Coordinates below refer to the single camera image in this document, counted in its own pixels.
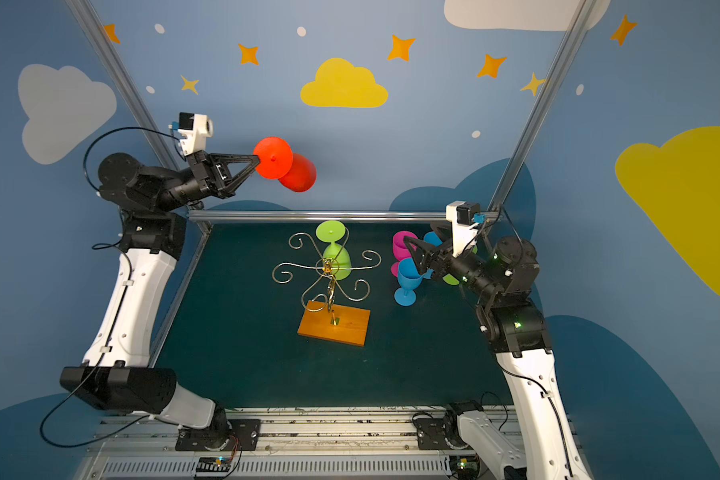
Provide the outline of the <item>blue wine glass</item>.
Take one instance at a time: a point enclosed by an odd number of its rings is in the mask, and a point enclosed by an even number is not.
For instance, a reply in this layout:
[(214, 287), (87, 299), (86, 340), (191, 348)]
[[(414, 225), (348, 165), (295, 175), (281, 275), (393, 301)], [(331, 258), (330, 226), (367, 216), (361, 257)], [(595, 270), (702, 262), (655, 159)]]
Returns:
[(422, 250), (422, 264), (427, 267), (423, 277), (430, 280), (441, 280), (445, 276), (445, 270), (440, 259), (440, 247), (443, 242), (434, 231), (426, 233), (423, 242), (428, 245), (426, 249)]
[(399, 287), (394, 292), (395, 302), (403, 307), (412, 306), (416, 301), (415, 290), (423, 280), (412, 258), (406, 258), (399, 262), (397, 280)]

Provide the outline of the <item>green wine glass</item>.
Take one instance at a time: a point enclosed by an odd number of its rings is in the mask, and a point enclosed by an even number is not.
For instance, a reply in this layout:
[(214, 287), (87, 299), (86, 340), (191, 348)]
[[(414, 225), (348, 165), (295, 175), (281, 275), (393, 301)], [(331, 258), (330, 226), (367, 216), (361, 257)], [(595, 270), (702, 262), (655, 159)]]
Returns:
[[(468, 250), (468, 253), (470, 254), (477, 254), (478, 252), (479, 248), (477, 246), (473, 246), (470, 250)], [(456, 286), (466, 282), (467, 278), (468, 276), (463, 272), (458, 272), (457, 274), (448, 273), (443, 277), (443, 281), (448, 285)]]
[(346, 249), (347, 227), (338, 220), (327, 220), (318, 225), (316, 235), (321, 242), (327, 244), (322, 257), (330, 262), (336, 280), (346, 279), (352, 268), (350, 254)]

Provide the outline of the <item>pink wine glass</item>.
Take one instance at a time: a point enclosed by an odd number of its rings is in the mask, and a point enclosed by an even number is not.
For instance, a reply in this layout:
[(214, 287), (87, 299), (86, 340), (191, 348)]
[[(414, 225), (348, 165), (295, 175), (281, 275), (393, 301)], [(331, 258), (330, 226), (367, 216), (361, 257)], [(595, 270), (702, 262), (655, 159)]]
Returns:
[(393, 276), (398, 276), (398, 270), (400, 262), (406, 258), (410, 258), (411, 254), (408, 251), (404, 240), (408, 237), (411, 238), (418, 238), (418, 236), (407, 230), (399, 231), (394, 234), (392, 238), (392, 249), (393, 249), (393, 255), (395, 257), (395, 262), (392, 264), (390, 271)]

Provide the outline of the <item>red wine glass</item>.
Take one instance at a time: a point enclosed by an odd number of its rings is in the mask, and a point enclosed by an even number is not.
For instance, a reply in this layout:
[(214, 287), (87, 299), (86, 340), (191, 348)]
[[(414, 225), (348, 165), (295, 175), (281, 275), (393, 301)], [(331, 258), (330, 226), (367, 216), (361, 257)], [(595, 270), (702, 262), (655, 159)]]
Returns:
[(289, 144), (279, 137), (261, 140), (253, 153), (259, 159), (256, 167), (259, 175), (278, 180), (293, 192), (306, 192), (317, 180), (316, 166), (305, 156), (294, 153)]

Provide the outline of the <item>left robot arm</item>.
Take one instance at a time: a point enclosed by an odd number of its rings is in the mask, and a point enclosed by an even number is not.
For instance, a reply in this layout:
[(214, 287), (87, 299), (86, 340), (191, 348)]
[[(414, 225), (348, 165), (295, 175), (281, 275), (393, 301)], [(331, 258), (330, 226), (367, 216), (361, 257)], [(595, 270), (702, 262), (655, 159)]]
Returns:
[(122, 213), (117, 282), (100, 330), (61, 386), (96, 410), (140, 413), (194, 434), (201, 450), (223, 451), (234, 437), (217, 402), (182, 387), (171, 369), (153, 368), (151, 335), (169, 277), (184, 246), (187, 221), (177, 209), (207, 197), (228, 198), (255, 171), (255, 155), (197, 151), (181, 171), (147, 167), (126, 153), (98, 170), (100, 196)]

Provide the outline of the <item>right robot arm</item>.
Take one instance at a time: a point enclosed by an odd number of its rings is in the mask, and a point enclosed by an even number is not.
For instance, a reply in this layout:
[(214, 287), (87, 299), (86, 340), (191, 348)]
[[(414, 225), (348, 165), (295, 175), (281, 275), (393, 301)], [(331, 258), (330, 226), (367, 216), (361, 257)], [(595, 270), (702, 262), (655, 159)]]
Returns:
[(518, 234), (496, 241), (487, 259), (450, 238), (434, 246), (407, 237), (420, 273), (451, 275), (477, 297), (479, 330), (508, 384), (523, 446), (516, 448), (478, 406), (452, 406), (448, 424), (497, 479), (588, 479), (558, 388), (547, 322), (530, 298), (540, 267)]

